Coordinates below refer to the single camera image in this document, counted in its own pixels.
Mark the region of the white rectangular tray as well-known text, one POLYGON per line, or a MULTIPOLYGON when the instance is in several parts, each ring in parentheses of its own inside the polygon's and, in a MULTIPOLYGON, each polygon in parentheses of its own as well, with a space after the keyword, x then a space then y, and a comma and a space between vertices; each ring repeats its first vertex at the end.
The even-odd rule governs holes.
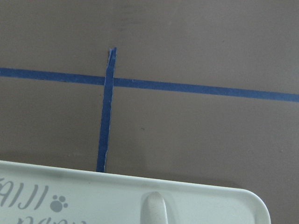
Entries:
POLYGON ((0 163, 3 224, 269 224, 254 193, 185 182, 0 163))

